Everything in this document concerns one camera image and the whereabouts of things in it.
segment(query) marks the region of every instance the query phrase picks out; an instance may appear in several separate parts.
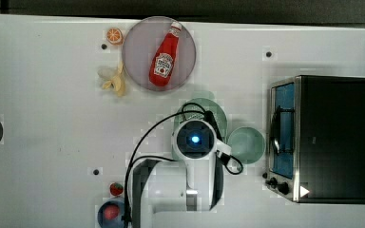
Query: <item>small red object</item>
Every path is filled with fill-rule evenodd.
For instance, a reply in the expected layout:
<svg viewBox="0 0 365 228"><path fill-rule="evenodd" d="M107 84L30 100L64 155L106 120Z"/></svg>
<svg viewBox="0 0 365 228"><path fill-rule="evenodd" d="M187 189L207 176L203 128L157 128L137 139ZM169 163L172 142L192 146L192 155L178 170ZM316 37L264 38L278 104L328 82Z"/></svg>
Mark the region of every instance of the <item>small red object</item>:
<svg viewBox="0 0 365 228"><path fill-rule="evenodd" d="M109 192L112 196L117 197L124 192L124 188L121 184L115 182L109 186Z"/></svg>
<svg viewBox="0 0 365 228"><path fill-rule="evenodd" d="M104 215L105 219L113 220L120 214L120 208L117 205L108 205L105 208Z"/></svg>
<svg viewBox="0 0 365 228"><path fill-rule="evenodd" d="M171 29L165 35L159 46L149 70L149 80L156 86L166 86L171 78L176 61L177 45L182 25L178 22L171 24Z"/></svg>

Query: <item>red ketchup bottle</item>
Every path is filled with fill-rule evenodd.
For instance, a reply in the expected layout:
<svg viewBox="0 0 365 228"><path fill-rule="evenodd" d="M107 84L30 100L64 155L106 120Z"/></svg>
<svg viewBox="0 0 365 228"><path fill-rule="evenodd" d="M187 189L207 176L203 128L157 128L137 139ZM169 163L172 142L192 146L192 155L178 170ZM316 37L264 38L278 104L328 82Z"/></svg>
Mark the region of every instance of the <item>red ketchup bottle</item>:
<svg viewBox="0 0 365 228"><path fill-rule="evenodd" d="M156 86L166 86L170 81L176 61L177 44L179 43L181 30L182 25L178 22L173 22L153 58L149 70L149 80Z"/></svg>

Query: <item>oven knob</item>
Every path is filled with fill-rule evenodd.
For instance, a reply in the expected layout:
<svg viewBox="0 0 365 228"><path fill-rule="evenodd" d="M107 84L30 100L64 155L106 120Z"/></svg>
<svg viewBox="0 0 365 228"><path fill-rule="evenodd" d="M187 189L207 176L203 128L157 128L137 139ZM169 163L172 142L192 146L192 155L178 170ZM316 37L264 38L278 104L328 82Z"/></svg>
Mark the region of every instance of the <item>oven knob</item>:
<svg viewBox="0 0 365 228"><path fill-rule="evenodd" d="M267 180L265 183L268 184L269 186L271 186L271 188L274 188L274 189L278 185L278 181L275 178L271 178L270 180Z"/></svg>
<svg viewBox="0 0 365 228"><path fill-rule="evenodd" d="M280 183L278 184L278 190L281 194L287 195L289 193L289 185L287 182Z"/></svg>

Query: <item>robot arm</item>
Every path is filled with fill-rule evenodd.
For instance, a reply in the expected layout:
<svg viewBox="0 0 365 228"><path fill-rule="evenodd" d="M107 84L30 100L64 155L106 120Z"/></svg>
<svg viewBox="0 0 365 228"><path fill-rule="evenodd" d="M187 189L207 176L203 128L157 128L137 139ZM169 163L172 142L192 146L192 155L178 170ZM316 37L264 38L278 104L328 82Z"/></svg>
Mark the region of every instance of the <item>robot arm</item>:
<svg viewBox="0 0 365 228"><path fill-rule="evenodd" d="M230 147L216 138L209 123L182 123L172 145L180 161L146 160L133 171L132 226L152 227L162 211L209 211L221 197L222 156Z"/></svg>

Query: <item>oven window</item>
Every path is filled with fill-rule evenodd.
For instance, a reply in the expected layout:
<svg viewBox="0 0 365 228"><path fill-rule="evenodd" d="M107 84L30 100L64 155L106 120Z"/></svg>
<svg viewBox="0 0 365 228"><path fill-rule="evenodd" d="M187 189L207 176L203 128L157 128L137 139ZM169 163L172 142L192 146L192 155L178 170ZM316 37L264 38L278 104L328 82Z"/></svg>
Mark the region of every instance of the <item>oven window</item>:
<svg viewBox="0 0 365 228"><path fill-rule="evenodd" d="M288 84L276 87L275 111L279 112L277 126L279 136L276 150L273 154L273 172L291 179L293 177L294 151L294 110L295 85Z"/></svg>

